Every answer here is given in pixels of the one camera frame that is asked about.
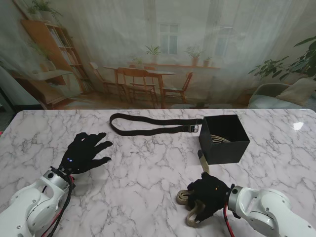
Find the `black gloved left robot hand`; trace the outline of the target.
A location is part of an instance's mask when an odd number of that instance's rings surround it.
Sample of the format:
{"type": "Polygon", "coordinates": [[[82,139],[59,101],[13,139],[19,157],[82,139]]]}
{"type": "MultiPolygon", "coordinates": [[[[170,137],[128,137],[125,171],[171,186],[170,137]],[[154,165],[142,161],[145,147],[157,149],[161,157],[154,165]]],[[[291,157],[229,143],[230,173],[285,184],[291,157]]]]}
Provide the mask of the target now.
{"type": "Polygon", "coordinates": [[[110,157],[95,159],[97,154],[113,145],[110,141],[100,142],[105,136],[106,133],[77,134],[63,155],[59,169],[66,174],[81,174],[109,162],[110,157]]]}

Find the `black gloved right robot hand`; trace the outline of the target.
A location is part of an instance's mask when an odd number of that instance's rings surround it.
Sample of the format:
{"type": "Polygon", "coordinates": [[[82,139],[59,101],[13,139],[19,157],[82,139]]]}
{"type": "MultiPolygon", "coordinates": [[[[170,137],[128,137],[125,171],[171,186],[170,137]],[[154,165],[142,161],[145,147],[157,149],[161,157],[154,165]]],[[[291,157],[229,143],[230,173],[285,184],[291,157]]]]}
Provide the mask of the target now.
{"type": "Polygon", "coordinates": [[[188,197],[189,208],[193,209],[197,200],[205,205],[204,210],[195,217],[195,221],[202,222],[224,207],[226,193],[230,188],[215,176],[204,172],[201,179],[187,186],[187,190],[191,192],[188,197]]]}

